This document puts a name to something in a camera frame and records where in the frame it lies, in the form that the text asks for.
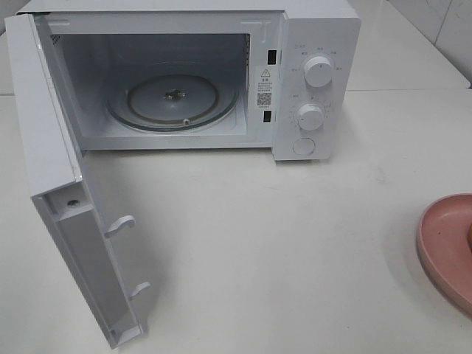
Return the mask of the round white door button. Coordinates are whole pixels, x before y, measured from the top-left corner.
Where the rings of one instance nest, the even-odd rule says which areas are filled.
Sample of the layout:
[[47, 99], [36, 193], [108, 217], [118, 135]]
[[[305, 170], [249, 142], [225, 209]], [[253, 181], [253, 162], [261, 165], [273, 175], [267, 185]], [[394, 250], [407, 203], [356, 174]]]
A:
[[316, 148], [315, 142], [310, 138], [300, 138], [293, 144], [293, 152], [300, 156], [311, 155]]

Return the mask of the white microwave knob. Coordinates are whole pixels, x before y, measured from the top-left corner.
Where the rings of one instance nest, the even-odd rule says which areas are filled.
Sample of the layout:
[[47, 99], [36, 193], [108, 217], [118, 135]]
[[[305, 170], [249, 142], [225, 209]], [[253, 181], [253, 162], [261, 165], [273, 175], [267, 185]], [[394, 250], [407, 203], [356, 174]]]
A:
[[324, 110], [317, 104], [304, 104], [297, 111], [298, 125], [304, 131], [320, 128], [325, 120]]
[[326, 54], [316, 53], [303, 65], [305, 82], [314, 88], [329, 84], [333, 79], [334, 63]]

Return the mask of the white microwave door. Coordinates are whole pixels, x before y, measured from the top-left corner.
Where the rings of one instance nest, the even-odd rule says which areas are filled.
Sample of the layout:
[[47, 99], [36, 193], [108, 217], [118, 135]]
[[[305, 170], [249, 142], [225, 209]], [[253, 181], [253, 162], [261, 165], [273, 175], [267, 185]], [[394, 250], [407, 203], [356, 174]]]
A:
[[58, 56], [62, 44], [43, 16], [5, 21], [30, 198], [108, 344], [115, 348], [144, 329], [133, 298], [148, 287], [125, 287], [111, 239], [134, 226], [125, 215], [105, 223], [71, 121], [72, 87]]

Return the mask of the pink round plate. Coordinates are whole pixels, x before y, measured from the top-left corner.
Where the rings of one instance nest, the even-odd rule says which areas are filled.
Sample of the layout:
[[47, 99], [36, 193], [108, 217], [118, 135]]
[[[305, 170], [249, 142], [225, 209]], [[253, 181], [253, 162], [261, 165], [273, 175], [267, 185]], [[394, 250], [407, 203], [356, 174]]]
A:
[[430, 204], [417, 229], [417, 254], [434, 286], [471, 316], [471, 194], [448, 195]]

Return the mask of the burger with lettuce and tomato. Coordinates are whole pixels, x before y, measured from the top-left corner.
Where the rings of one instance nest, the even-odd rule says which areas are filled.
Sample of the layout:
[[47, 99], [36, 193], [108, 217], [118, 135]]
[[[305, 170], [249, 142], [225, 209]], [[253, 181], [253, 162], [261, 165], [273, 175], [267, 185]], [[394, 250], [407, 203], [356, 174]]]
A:
[[469, 226], [467, 237], [466, 237], [468, 247], [470, 251], [472, 252], [472, 225]]

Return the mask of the white warning label sticker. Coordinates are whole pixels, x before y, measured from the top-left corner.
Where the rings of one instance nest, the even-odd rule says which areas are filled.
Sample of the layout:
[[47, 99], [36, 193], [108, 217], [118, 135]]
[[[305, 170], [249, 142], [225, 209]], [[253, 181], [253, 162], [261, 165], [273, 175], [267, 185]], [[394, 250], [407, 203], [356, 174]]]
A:
[[255, 104], [258, 108], [271, 109], [276, 75], [269, 66], [258, 66], [255, 72]]

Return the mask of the glass microwave turntable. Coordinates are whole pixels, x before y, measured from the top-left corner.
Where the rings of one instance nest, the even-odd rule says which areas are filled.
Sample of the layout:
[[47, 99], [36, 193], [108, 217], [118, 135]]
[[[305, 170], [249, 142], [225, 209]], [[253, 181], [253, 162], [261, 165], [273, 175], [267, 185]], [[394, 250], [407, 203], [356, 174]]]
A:
[[108, 96], [110, 115], [151, 132], [187, 131], [213, 123], [235, 106], [235, 87], [193, 74], [158, 75]]

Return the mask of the white microwave oven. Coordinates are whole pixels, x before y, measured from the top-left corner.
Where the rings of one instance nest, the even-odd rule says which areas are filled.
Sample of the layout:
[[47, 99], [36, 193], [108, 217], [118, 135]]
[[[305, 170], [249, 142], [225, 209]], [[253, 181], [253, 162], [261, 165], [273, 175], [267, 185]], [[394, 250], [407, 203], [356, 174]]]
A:
[[[333, 149], [361, 21], [347, 1], [31, 1], [15, 15], [43, 16], [61, 38], [72, 87], [71, 121], [82, 151], [268, 148], [278, 161], [327, 159]], [[303, 65], [316, 53], [334, 63], [314, 88]], [[271, 109], [255, 104], [255, 72], [276, 79]], [[113, 118], [108, 96], [158, 75], [193, 74], [237, 89], [234, 108], [199, 128], [151, 132]], [[314, 131], [298, 125], [304, 104], [324, 110]], [[309, 156], [293, 152], [310, 138]]]

